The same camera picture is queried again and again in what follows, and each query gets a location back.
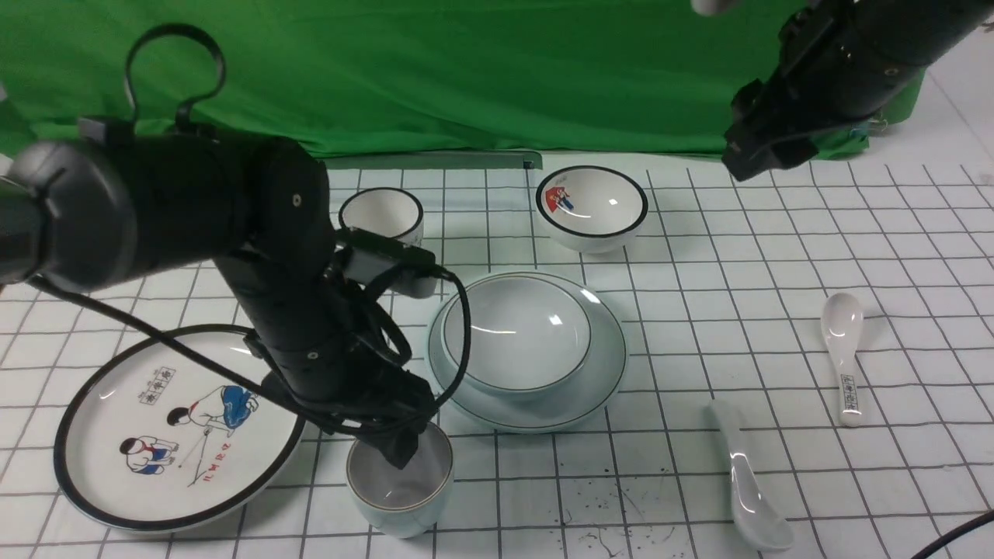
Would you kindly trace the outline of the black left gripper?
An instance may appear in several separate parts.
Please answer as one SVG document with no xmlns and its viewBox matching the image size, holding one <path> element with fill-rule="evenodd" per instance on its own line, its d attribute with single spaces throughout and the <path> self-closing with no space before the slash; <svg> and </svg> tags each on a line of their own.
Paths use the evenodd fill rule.
<svg viewBox="0 0 994 559">
<path fill-rule="evenodd" d="M 420 433 L 436 417 L 425 379 L 393 366 L 316 361 L 277 367 L 262 395 L 329 434 L 379 436 L 379 450 L 402 470 L 419 449 Z"/>
</svg>

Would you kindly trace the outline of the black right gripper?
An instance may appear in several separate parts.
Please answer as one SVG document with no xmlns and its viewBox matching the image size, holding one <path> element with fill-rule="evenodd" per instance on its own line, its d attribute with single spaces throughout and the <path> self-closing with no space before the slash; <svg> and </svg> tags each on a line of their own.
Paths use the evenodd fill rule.
<svg viewBox="0 0 994 559">
<path fill-rule="evenodd" d="M 786 170 L 817 155 L 824 107 L 817 78 L 753 79 L 732 99 L 723 163 L 738 181 Z"/>
</svg>

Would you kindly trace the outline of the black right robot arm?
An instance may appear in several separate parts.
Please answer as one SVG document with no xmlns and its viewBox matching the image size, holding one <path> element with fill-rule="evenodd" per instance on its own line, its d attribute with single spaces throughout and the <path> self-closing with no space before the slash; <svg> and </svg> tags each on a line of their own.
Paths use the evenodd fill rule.
<svg viewBox="0 0 994 559">
<path fill-rule="evenodd" d="M 990 1 L 820 1 L 795 12 L 773 74 L 732 99 L 721 161 L 746 181 L 813 159 L 818 137 L 866 123 L 992 11 Z"/>
</svg>

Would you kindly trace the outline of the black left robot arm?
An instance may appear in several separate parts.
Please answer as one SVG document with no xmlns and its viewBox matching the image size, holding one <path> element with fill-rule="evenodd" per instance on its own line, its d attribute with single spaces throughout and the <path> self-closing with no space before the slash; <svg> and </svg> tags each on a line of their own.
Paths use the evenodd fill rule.
<svg viewBox="0 0 994 559">
<path fill-rule="evenodd" d="M 436 257 L 358 227 L 338 230 L 328 175 L 297 142 L 245 132 L 135 137 L 83 120 L 2 177 L 2 283 L 82 294 L 212 261 L 249 321 L 266 399 L 355 436 L 404 467 L 436 411 L 412 351 L 379 305 L 424 298 Z"/>
</svg>

